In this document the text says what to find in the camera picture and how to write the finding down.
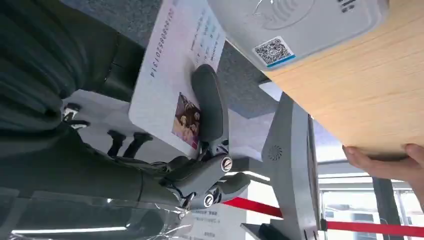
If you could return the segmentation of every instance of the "wooden surface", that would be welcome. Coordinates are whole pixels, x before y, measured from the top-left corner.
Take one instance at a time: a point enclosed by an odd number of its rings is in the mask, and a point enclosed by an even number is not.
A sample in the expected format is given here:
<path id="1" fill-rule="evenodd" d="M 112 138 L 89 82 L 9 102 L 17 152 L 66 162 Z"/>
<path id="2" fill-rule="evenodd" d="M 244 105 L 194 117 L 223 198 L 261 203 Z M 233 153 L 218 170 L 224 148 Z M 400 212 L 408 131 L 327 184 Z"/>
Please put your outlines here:
<path id="1" fill-rule="evenodd" d="M 347 146 L 424 146 L 424 0 L 391 0 L 372 32 L 265 74 Z"/>

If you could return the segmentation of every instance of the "gray carpet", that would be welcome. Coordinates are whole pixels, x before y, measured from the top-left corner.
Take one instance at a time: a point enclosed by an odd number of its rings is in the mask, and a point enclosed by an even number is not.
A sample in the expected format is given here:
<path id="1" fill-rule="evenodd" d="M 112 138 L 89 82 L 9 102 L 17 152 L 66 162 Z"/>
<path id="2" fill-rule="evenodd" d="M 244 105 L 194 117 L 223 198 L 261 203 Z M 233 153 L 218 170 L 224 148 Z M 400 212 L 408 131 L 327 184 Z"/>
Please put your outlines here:
<path id="1" fill-rule="evenodd" d="M 61 0 L 116 29 L 146 47 L 155 25 L 161 0 Z M 267 77 L 230 44 L 225 43 L 219 63 L 228 107 L 245 118 L 273 113 L 278 103 L 264 93 L 258 83 Z"/>

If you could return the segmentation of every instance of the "white device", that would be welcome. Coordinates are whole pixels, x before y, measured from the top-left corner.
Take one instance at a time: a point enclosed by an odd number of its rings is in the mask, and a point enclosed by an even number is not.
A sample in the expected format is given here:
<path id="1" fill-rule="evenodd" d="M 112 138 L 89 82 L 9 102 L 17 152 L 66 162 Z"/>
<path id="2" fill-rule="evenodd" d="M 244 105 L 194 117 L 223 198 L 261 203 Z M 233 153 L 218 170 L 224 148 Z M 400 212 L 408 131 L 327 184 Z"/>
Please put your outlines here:
<path id="1" fill-rule="evenodd" d="M 209 0 L 227 40 L 272 71 L 369 32 L 388 0 Z"/>

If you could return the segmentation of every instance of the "qr code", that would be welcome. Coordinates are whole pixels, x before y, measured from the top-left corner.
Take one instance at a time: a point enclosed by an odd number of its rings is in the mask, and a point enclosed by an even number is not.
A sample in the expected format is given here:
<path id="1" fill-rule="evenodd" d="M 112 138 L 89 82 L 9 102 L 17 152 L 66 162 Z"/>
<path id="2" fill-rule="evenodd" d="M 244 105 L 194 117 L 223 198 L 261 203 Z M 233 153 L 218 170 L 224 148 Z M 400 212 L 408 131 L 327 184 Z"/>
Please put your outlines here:
<path id="1" fill-rule="evenodd" d="M 268 65 L 268 67 L 269 65 L 294 56 L 293 52 L 280 36 L 262 43 L 255 47 L 253 51 L 265 62 L 266 65 Z"/>

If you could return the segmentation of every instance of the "transparent plastic cover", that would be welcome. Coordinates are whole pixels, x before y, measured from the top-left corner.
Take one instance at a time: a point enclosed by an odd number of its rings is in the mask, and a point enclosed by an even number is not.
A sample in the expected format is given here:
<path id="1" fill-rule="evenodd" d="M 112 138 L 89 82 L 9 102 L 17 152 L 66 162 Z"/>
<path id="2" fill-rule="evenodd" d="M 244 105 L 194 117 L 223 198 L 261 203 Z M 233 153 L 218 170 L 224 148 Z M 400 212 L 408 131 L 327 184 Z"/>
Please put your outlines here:
<path id="1" fill-rule="evenodd" d="M 10 240 L 170 240 L 189 233 L 191 214 L 156 203 L 0 192 L 0 238 Z"/>

